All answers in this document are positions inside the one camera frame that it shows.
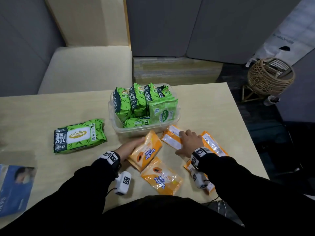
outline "person's left hand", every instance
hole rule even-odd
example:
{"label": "person's left hand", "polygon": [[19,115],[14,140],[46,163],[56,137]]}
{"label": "person's left hand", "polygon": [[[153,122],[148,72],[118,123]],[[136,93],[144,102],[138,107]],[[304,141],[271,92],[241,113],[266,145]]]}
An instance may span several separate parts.
{"label": "person's left hand", "polygon": [[120,156],[120,162],[123,162],[132,152],[133,150],[144,143],[145,137],[134,139],[130,142],[122,144],[115,152]]}

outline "white string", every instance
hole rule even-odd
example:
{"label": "white string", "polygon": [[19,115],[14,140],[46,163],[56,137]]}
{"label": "white string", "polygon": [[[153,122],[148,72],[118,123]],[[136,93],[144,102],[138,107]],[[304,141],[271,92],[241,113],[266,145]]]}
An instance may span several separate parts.
{"label": "white string", "polygon": [[219,212],[219,209],[220,209],[220,204],[221,204],[221,201],[218,203],[218,212]]}
{"label": "white string", "polygon": [[223,201],[223,204],[224,204],[224,207],[225,207],[225,215],[224,217],[226,216],[226,206],[225,206],[225,202]]}

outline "chair seat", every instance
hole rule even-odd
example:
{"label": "chair seat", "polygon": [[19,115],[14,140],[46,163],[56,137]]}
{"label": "chair seat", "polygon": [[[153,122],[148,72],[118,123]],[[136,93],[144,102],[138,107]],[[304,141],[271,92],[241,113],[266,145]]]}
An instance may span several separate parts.
{"label": "chair seat", "polygon": [[132,86],[128,46],[60,47],[49,63],[38,94],[111,90]]}

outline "rattan basket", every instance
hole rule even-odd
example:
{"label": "rattan basket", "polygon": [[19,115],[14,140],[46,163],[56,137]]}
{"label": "rattan basket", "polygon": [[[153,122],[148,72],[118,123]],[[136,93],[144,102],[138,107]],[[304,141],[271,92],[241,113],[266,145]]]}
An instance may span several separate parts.
{"label": "rattan basket", "polygon": [[295,73],[280,59],[266,58],[257,61],[248,71],[248,85],[261,95],[278,95],[289,87]]}

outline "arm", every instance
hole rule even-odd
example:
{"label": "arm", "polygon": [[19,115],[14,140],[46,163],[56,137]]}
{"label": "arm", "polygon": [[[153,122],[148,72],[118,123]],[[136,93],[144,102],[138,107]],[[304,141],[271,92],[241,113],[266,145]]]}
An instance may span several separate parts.
{"label": "arm", "polygon": [[106,157],[99,158],[91,166],[77,170],[59,190],[35,204],[3,230],[16,232],[37,224],[60,232],[96,222],[103,213],[108,187],[117,176],[118,164],[143,141],[143,138],[136,139],[115,150],[118,160],[114,163]]}
{"label": "arm", "polygon": [[[182,132],[183,149],[179,153],[191,156],[203,147],[201,136]],[[277,183],[250,173],[232,157],[218,157],[208,153],[201,157],[199,171],[208,175],[218,195],[226,201],[242,220],[246,228],[271,229],[311,225],[307,210],[315,210],[314,201]],[[307,204],[308,209],[299,207]]]}

